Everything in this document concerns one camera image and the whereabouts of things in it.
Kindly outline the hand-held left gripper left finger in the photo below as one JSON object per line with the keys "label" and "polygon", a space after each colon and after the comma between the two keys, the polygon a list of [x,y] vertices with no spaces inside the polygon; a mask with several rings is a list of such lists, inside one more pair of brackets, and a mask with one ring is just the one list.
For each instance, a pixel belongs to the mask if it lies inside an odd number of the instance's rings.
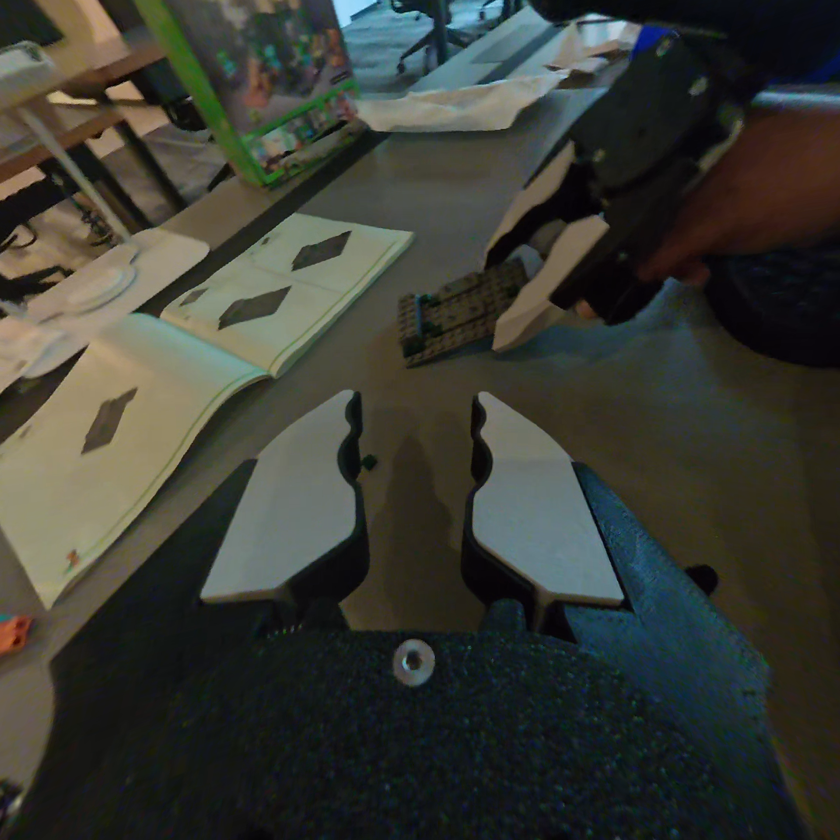
{"label": "hand-held left gripper left finger", "polygon": [[201,590],[205,604],[341,602],[370,549],[361,472],[361,394],[341,391],[259,453]]}

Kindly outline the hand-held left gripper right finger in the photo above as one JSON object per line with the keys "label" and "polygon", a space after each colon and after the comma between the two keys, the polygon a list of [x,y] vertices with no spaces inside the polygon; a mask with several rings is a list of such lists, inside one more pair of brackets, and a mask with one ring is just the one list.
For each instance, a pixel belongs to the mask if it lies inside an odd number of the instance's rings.
{"label": "hand-held left gripper right finger", "polygon": [[512,599],[545,627],[561,606],[619,609],[624,591],[572,457],[489,392],[471,406],[474,481],[461,574],[485,606]]}

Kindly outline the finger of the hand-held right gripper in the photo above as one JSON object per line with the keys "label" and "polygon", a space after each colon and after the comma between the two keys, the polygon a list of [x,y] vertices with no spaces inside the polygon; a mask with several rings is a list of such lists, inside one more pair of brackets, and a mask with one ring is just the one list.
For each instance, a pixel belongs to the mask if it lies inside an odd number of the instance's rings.
{"label": "finger of the hand-held right gripper", "polygon": [[565,308],[551,302],[552,294],[608,230],[602,217],[585,217],[563,230],[539,272],[499,316],[492,341],[494,352],[514,350],[563,320]]}
{"label": "finger of the hand-held right gripper", "polygon": [[573,141],[559,141],[514,196],[485,251],[485,268],[529,247],[546,261],[572,223],[592,215],[592,168]]}

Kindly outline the grey toy brick baseplate build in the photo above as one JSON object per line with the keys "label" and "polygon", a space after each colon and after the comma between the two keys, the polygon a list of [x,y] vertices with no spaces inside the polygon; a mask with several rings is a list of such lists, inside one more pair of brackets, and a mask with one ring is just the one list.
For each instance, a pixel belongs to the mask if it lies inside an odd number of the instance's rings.
{"label": "grey toy brick baseplate build", "polygon": [[433,292],[400,296],[395,324],[405,367],[414,369],[475,346],[493,349],[498,321],[536,276],[535,264],[514,257]]}

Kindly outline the grey desk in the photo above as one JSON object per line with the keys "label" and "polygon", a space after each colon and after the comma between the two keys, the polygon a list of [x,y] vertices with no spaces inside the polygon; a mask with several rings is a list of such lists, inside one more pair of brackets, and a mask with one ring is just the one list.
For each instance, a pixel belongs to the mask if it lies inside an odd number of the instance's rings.
{"label": "grey desk", "polygon": [[511,199],[594,90],[555,92],[506,132],[361,141],[273,193],[230,181],[168,228],[213,247],[178,295],[293,203],[304,213],[414,232],[413,245],[278,381],[226,403],[120,541],[43,611],[2,541],[2,610],[36,634],[2,658],[2,777],[26,784],[49,735],[48,663],[242,461],[336,392],[363,400],[371,569],[344,605],[353,628],[477,626],[460,578],[470,406],[490,392],[614,489],[681,565],[720,575],[715,603],[769,662],[770,710],[815,833],[838,838],[838,373],[734,342],[696,290],[669,284],[620,328],[556,328],[499,358],[407,370],[396,300],[476,268]]}

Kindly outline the person's right hand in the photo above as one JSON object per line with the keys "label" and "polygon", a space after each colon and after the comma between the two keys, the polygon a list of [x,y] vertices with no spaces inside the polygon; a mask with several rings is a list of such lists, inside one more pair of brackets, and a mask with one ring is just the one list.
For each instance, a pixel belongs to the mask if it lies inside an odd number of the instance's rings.
{"label": "person's right hand", "polygon": [[636,274],[642,282],[698,285],[709,276],[709,258],[819,244],[838,228],[838,111],[760,108],[682,199]]}

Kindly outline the crumpled white paper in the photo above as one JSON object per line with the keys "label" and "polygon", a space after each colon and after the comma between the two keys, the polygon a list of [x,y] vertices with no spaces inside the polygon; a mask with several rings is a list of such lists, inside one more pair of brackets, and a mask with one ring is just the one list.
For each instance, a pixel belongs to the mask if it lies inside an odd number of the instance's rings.
{"label": "crumpled white paper", "polygon": [[638,25],[622,24],[617,37],[588,46],[582,39],[581,27],[572,23],[563,30],[558,51],[544,66],[567,75],[594,75],[613,60],[628,55],[636,45],[640,30]]}
{"label": "crumpled white paper", "polygon": [[503,131],[569,75],[551,70],[455,90],[412,91],[401,98],[361,99],[355,108],[358,118],[378,133]]}

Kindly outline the open instruction booklet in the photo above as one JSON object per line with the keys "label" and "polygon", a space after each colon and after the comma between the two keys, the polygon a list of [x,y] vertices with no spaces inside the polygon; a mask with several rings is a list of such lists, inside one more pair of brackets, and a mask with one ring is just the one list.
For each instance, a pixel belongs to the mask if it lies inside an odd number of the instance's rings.
{"label": "open instruction booklet", "polygon": [[2,443],[2,534],[40,604],[121,537],[228,399],[284,375],[414,239],[294,213],[159,317],[94,339]]}

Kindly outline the black office chair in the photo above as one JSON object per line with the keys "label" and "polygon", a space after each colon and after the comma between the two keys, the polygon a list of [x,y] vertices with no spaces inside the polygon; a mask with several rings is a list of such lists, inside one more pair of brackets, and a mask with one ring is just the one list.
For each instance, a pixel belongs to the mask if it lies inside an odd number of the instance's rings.
{"label": "black office chair", "polygon": [[423,73],[427,75],[448,61],[450,47],[466,49],[479,37],[452,25],[451,1],[390,1],[388,4],[395,14],[413,14],[431,22],[425,36],[400,55],[396,65],[399,76],[406,73],[406,60],[410,56],[423,53]]}

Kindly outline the black knitted hat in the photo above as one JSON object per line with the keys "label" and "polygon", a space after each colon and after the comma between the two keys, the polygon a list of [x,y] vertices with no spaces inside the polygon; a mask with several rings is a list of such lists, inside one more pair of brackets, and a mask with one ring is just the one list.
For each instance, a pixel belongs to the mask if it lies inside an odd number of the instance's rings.
{"label": "black knitted hat", "polygon": [[838,239],[707,264],[708,304],[733,339],[777,361],[838,369]]}

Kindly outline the green toy set box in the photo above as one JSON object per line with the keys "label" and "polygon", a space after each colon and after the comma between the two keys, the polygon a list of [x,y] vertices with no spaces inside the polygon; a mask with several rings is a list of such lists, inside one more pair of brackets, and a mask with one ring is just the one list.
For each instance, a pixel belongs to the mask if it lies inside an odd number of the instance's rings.
{"label": "green toy set box", "polygon": [[271,188],[365,131],[332,1],[139,1],[228,163]]}

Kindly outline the orange toy brick vehicle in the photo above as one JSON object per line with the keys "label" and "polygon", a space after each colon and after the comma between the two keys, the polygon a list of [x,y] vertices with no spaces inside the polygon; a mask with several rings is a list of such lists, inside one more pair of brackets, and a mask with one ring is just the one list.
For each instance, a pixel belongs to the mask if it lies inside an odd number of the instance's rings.
{"label": "orange toy brick vehicle", "polygon": [[1,615],[1,657],[24,649],[33,624],[31,616]]}

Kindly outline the brown wooden table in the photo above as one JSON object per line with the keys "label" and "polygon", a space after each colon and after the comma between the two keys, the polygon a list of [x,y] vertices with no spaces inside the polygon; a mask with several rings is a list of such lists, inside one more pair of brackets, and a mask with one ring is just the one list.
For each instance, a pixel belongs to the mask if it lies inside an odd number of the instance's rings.
{"label": "brown wooden table", "polygon": [[[65,150],[73,150],[113,130],[122,144],[131,151],[144,173],[156,184],[172,210],[179,213],[187,202],[152,150],[128,121],[126,111],[108,96],[108,88],[127,81],[137,72],[165,57],[147,27],[127,35],[97,42],[89,32],[81,30],[67,35],[56,45],[45,48],[55,63],[50,79],[27,90],[28,99],[17,94],[16,106],[3,105],[2,110],[19,118],[21,108],[28,108],[41,119]],[[65,88],[81,88],[93,94],[92,104],[64,104],[49,100],[49,94]]]}

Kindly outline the white plastic device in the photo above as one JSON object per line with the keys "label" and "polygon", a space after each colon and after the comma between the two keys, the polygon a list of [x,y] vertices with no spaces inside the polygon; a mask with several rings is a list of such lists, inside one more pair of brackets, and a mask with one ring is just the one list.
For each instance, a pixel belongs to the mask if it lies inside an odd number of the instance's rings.
{"label": "white plastic device", "polygon": [[56,64],[35,42],[1,49],[1,111],[47,93],[57,79]]}

